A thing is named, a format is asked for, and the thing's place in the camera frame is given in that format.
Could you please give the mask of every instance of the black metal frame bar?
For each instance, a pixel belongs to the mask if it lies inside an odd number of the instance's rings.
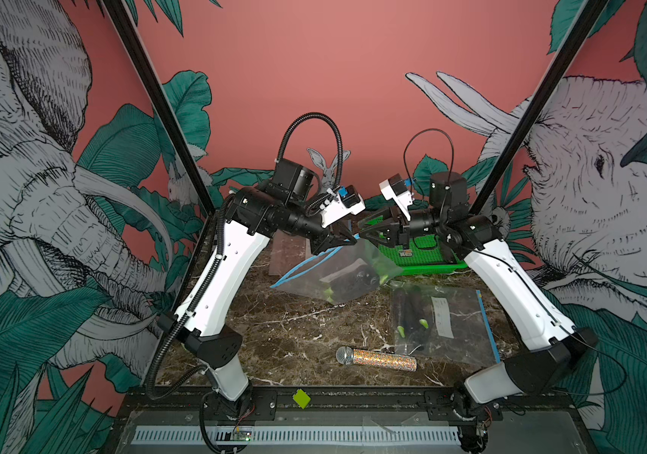
[[[294,403],[292,396],[303,388],[312,397],[306,410]],[[129,417],[135,412],[155,411],[199,411],[202,396],[211,391],[209,386],[183,386],[179,391],[162,401],[152,401],[144,394],[141,387],[131,388],[121,404],[119,413],[111,427],[109,437],[99,454],[112,454],[116,451],[124,433]],[[454,388],[441,386],[253,386],[253,393],[275,393],[275,409],[280,411],[425,411],[422,405],[427,404],[426,396],[432,393],[450,395]],[[570,415],[579,432],[584,447],[589,454],[597,454],[596,446],[591,440],[588,429],[583,423],[573,400],[567,395],[551,394],[537,396],[511,396],[509,408],[500,406],[500,411],[508,413],[562,411]],[[270,420],[261,417],[256,419]]]
[[[197,164],[192,159],[192,155],[188,149],[187,140],[185,140],[185,136],[180,130],[180,124],[174,116],[170,103],[167,102],[165,90],[159,83],[154,68],[147,58],[147,53],[137,35],[135,24],[129,18],[129,14],[123,5],[123,0],[103,0],[103,2],[112,23],[114,23],[114,27],[117,29],[117,33],[119,33],[121,42],[124,44],[124,48],[127,50],[132,64],[137,69],[137,74],[142,80],[142,84],[147,90],[147,95],[149,95],[152,101],[152,106],[157,115],[159,115],[160,121],[165,126],[167,134],[170,136],[174,151],[180,156],[180,160],[183,161],[183,166],[192,180],[195,191],[197,191],[200,197],[200,204],[205,211],[206,217],[212,216],[215,213],[215,206],[212,203],[205,184],[202,182],[202,178],[200,178]]]
[[[497,162],[495,162],[495,166],[493,167],[492,172],[490,172],[488,179],[485,180],[485,185],[482,186],[482,190],[480,191],[480,194],[477,195],[477,199],[475,199],[473,206],[470,207],[470,213],[480,213],[482,207],[487,203],[488,197],[490,197],[492,192],[495,190],[500,178],[503,176],[505,170],[510,165],[510,162],[515,157],[515,153],[518,152],[523,141],[526,139],[530,128],[533,127],[538,116],[546,107],[550,96],[553,95],[555,88],[558,86],[561,78],[563,78],[568,66],[573,62],[576,54],[578,54],[581,49],[581,45],[586,41],[589,32],[593,28],[596,20],[601,14],[601,11],[606,7],[607,3],[608,0],[588,0],[587,3],[583,5],[583,10],[575,19],[575,23],[573,23],[573,27],[569,34],[564,38],[563,45],[553,58],[550,68],[548,68],[548,72],[546,72],[545,77],[543,77],[543,81],[526,108],[526,112],[523,113],[520,122],[515,127],[515,131],[510,134],[510,139],[508,140],[507,145],[505,145],[505,149],[500,154]]]

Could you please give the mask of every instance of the elephant tusk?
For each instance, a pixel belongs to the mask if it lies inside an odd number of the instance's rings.
[[[167,269],[170,269],[174,255],[173,242],[170,239],[170,234],[167,231],[165,223],[155,210],[150,207],[150,205],[146,204],[142,199],[126,188],[117,183],[112,183],[108,179],[100,177],[92,171],[88,171],[86,168],[77,167],[74,175],[74,186],[82,194],[106,197],[111,201],[133,208],[145,216],[149,222],[154,225],[160,235],[162,235],[162,239],[165,241],[165,247],[167,249]]]
[[[116,341],[126,337],[134,336],[147,329],[152,323],[156,314],[152,314],[146,319],[136,323],[118,323],[107,320],[93,314],[87,321],[83,322],[76,331],[90,339],[98,341]]]
[[[3,253],[16,273],[37,295],[53,296],[66,291],[46,264],[35,240],[24,238],[12,241],[3,246]]]

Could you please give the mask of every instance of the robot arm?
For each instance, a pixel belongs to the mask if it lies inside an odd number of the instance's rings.
[[[433,174],[430,207],[407,213],[399,206],[410,201],[411,196],[402,191],[400,182],[401,177],[395,175],[381,183],[384,196],[390,195],[397,206],[383,208],[360,221],[360,237],[388,247],[408,247],[413,238],[436,234],[443,257],[464,258],[498,298],[530,350],[468,377],[464,382],[467,395],[460,412],[467,413],[468,406],[500,397],[550,389],[575,368],[589,347],[595,347],[598,340],[593,331],[576,328],[543,295],[490,219],[469,213],[464,177],[454,172]],[[380,216],[382,222],[368,225]]]

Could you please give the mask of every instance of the black metal plate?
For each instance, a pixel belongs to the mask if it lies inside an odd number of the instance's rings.
[[[253,389],[252,394],[255,410],[250,416],[246,416],[245,421],[273,421],[275,419],[275,406],[278,400],[276,391]],[[230,419],[222,411],[219,411],[220,396],[217,394],[207,398],[207,407],[205,408],[205,421],[227,421]]]
[[[489,415],[485,407],[490,409],[493,415],[493,421],[502,421],[503,415],[500,412],[498,404],[489,403],[473,411],[476,421],[484,421]],[[425,407],[430,421],[447,421],[451,426],[468,426],[474,421],[464,421],[451,407],[449,394],[442,391],[425,391]]]

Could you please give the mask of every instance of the clear plastic sheet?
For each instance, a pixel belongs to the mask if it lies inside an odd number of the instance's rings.
[[[390,281],[395,353],[490,366],[500,361],[480,291]]]
[[[367,240],[340,246],[303,261],[272,288],[291,294],[346,303],[376,290],[402,269]]]

